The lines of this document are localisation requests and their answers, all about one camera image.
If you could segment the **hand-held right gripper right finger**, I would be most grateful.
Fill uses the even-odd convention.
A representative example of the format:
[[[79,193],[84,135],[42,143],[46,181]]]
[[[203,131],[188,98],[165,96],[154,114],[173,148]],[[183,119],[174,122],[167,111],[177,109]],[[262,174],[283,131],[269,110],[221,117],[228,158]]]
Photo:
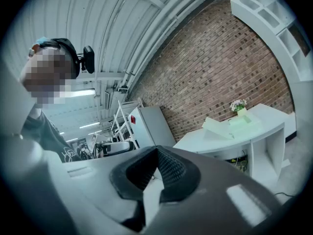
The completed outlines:
[[[148,235],[258,235],[276,218],[273,194],[230,163],[157,146],[164,189]]]

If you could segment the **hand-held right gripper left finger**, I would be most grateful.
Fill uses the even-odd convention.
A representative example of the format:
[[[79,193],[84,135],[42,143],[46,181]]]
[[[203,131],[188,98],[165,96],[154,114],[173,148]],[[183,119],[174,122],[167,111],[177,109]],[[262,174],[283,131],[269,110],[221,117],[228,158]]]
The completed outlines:
[[[143,192],[157,167],[154,146],[64,167],[78,190],[103,214],[135,232],[145,227]]]

